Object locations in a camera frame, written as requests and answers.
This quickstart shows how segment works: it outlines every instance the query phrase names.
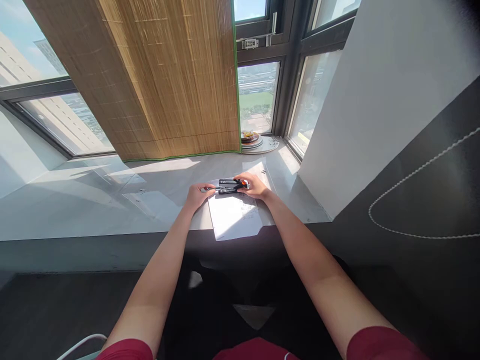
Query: building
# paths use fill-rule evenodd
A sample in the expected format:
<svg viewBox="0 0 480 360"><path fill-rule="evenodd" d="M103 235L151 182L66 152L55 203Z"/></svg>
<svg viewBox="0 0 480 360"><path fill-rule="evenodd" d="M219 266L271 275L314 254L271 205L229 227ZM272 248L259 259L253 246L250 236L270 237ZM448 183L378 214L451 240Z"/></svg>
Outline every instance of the building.
<svg viewBox="0 0 480 360"><path fill-rule="evenodd" d="M52 62L42 50L42 44L36 45L47 59ZM50 45L48 48L57 58ZM0 87L23 84L45 77L20 53L12 42L0 31ZM108 151L99 137L95 135L82 119L75 113L61 96L40 98L20 103L41 125L46 127L53 135L64 143L75 154L91 153L95 151Z"/></svg>
<svg viewBox="0 0 480 360"><path fill-rule="evenodd" d="M37 40L33 42L36 47L41 51L41 53L46 57L46 59L50 62L50 64L58 71L60 75L68 75L67 71L65 70L64 66L60 62L55 51L50 46L50 43L47 39Z"/></svg>

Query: white desk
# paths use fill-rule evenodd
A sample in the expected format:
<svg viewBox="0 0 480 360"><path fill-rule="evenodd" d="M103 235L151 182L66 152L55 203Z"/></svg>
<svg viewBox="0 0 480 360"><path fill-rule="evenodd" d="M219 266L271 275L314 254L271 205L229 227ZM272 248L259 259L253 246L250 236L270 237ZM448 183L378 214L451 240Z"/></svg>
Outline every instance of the white desk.
<svg viewBox="0 0 480 360"><path fill-rule="evenodd" d="M304 223L330 221L298 178L281 142L260 155L236 153L123 163L117 155L74 159L0 199L0 241L167 232L190 184L228 178L263 162L273 190ZM264 226L274 225L258 202ZM208 204L191 230L211 229Z"/></svg>

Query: black pants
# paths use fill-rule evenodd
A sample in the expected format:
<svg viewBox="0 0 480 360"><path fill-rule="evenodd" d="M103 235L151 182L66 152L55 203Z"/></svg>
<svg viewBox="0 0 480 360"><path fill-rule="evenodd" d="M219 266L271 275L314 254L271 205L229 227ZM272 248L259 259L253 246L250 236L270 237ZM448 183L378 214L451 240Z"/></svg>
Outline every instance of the black pants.
<svg viewBox="0 0 480 360"><path fill-rule="evenodd" d="M201 275L200 283L193 272ZM233 308L243 301L227 276L185 257L158 358L211 360L223 349L261 337L301 360L341 359L292 265L260 283L251 298L254 305L275 307L258 331Z"/></svg>

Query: stapler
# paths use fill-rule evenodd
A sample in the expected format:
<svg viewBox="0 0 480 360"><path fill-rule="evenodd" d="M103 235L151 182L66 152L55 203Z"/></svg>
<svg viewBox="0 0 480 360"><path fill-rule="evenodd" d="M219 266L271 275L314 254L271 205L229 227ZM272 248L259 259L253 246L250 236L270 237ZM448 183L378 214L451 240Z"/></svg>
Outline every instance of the stapler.
<svg viewBox="0 0 480 360"><path fill-rule="evenodd" d="M218 180L218 187L215 187L214 189L219 195L225 195L238 193L237 190L241 188L250 189L249 181L245 179L220 179ZM205 188L205 191L207 192L212 189L213 187L207 187Z"/></svg>

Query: curtain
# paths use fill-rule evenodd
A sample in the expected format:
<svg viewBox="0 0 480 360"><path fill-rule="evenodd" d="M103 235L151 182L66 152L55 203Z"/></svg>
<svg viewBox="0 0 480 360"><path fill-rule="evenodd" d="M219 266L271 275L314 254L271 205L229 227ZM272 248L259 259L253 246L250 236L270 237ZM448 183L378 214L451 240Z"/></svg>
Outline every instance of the curtain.
<svg viewBox="0 0 480 360"><path fill-rule="evenodd" d="M123 161L240 150L230 0L25 0Z"/></svg>

